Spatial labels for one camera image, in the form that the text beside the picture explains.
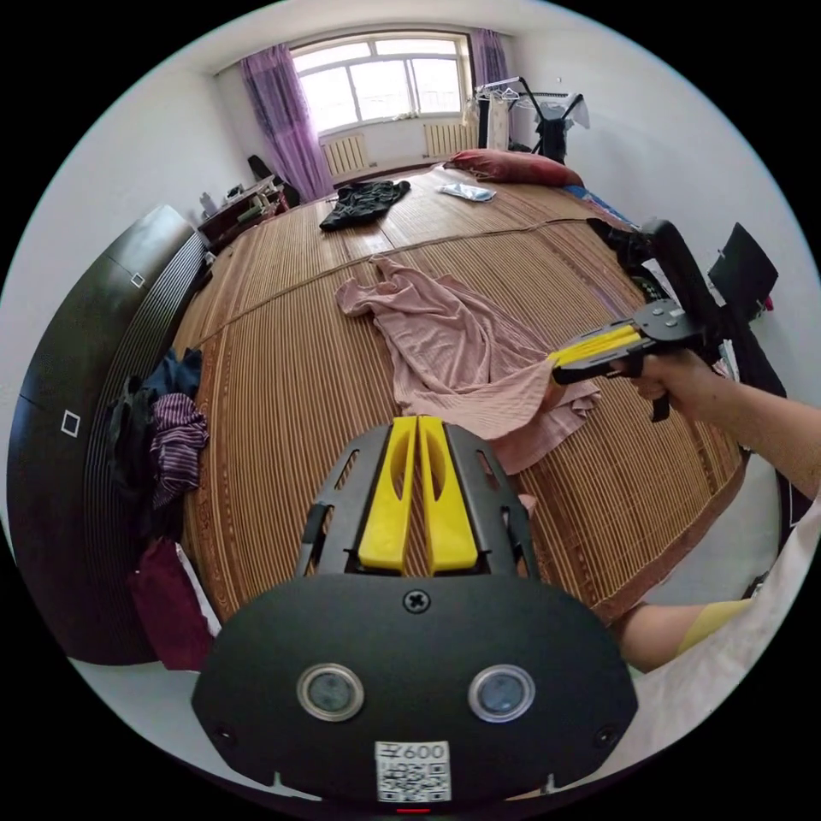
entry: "purple curtain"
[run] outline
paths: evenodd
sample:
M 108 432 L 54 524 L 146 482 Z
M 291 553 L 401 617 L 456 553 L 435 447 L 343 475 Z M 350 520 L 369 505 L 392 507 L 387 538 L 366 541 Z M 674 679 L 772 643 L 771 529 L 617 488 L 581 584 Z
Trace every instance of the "purple curtain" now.
M 470 35 L 470 50 L 473 52 L 474 86 L 484 86 L 485 83 L 495 83 L 510 77 L 502 40 L 496 32 L 486 28 L 474 31 Z
M 305 203 L 334 193 L 291 51 L 275 45 L 246 57 L 240 67 L 275 173 L 296 188 Z

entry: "red bag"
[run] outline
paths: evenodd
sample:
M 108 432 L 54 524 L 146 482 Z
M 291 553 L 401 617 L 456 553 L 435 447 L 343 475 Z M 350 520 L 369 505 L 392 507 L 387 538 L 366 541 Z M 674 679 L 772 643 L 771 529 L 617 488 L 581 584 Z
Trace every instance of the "red bag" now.
M 127 579 L 154 652 L 169 670 L 201 670 L 214 638 L 170 539 L 153 542 Z
M 561 162 L 537 154 L 525 154 L 523 151 L 469 149 L 454 154 L 445 167 L 469 171 L 478 180 L 487 182 L 516 182 L 556 188 L 584 187 L 582 178 Z

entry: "bed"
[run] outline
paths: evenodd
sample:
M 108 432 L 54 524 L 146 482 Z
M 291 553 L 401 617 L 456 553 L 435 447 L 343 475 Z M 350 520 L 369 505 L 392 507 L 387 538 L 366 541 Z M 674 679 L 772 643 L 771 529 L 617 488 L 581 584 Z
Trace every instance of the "bed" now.
M 346 443 L 398 414 L 384 340 L 334 300 L 376 282 L 373 255 L 451 273 L 559 346 L 643 304 L 585 220 L 628 223 L 586 189 L 491 185 L 488 204 L 436 187 L 471 182 L 433 168 L 380 223 L 325 234 L 331 198 L 253 228 L 213 266 L 174 342 L 199 347 L 198 405 L 210 444 L 186 501 L 184 548 L 221 620 L 291 577 L 304 517 Z M 538 499 L 540 575 L 618 618 L 662 581 L 735 497 L 745 463 L 721 432 L 678 415 L 651 425 L 626 381 L 600 380 L 582 428 L 514 478 Z M 409 572 L 424 574 L 419 508 Z

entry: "purple striped cloth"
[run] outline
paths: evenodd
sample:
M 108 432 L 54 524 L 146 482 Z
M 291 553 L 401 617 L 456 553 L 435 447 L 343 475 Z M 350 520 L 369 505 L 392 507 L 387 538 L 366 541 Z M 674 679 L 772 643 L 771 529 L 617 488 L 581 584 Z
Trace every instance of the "purple striped cloth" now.
M 154 508 L 199 487 L 199 452 L 208 444 L 208 423 L 184 393 L 168 393 L 152 406 L 151 457 L 157 472 Z

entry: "qr code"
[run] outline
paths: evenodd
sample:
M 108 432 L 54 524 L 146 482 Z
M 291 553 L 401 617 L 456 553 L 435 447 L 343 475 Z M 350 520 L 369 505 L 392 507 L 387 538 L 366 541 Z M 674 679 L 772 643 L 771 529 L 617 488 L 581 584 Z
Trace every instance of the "qr code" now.
M 447 741 L 378 741 L 375 753 L 380 801 L 426 803 L 451 800 Z

